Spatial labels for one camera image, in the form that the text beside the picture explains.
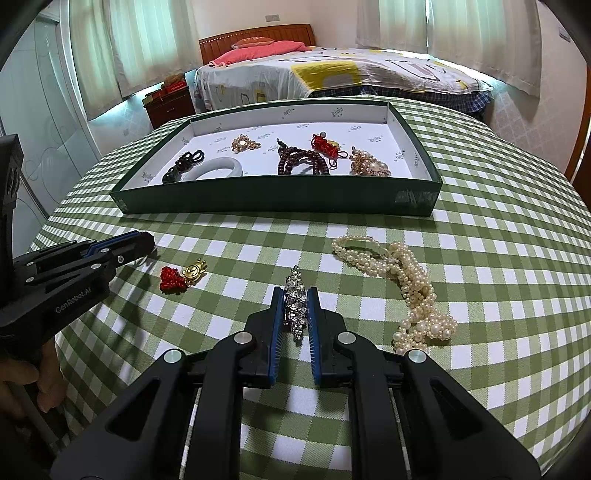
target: gold brooch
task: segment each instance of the gold brooch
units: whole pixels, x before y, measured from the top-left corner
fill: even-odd
[[[194,284],[205,275],[207,270],[207,264],[205,260],[198,258],[195,263],[190,264],[188,267],[183,268],[183,277],[187,280],[187,284]]]
[[[255,148],[261,148],[261,144],[253,142],[246,135],[240,135],[232,141],[232,151],[234,153],[244,152],[245,150],[254,150]]]

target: wooden headboard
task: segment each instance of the wooden headboard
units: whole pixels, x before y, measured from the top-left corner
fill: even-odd
[[[309,23],[249,28],[248,30],[224,33],[222,35],[216,35],[215,37],[199,40],[201,55],[203,56],[203,64],[207,65],[210,61],[215,60],[220,55],[230,51],[232,45],[238,40],[249,37],[269,37],[275,41],[301,41],[304,42],[307,47],[316,45],[314,32]]]

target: white curtain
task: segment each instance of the white curtain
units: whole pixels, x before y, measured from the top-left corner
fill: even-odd
[[[123,96],[203,64],[191,0],[108,0]]]
[[[540,96],[536,0],[430,0],[428,52]]]
[[[102,0],[70,2],[70,36],[82,103],[92,120],[123,101]]]
[[[427,53],[424,0],[360,0],[357,44]]]
[[[70,28],[88,120],[203,64],[191,0],[71,0]]]

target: glass door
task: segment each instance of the glass door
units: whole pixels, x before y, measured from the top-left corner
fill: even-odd
[[[57,24],[34,21],[0,72],[0,118],[6,134],[18,134],[28,184],[14,214],[14,255],[35,235],[97,158],[66,90],[58,54]]]

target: human hand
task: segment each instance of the human hand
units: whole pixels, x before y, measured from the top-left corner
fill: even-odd
[[[48,412],[57,407],[66,396],[66,382],[60,371],[54,339],[41,347],[41,364],[39,370],[28,362],[7,358],[0,361],[0,410],[15,419],[25,416],[21,405],[12,396],[7,381],[19,385],[37,382],[39,393],[37,405],[39,409]]]

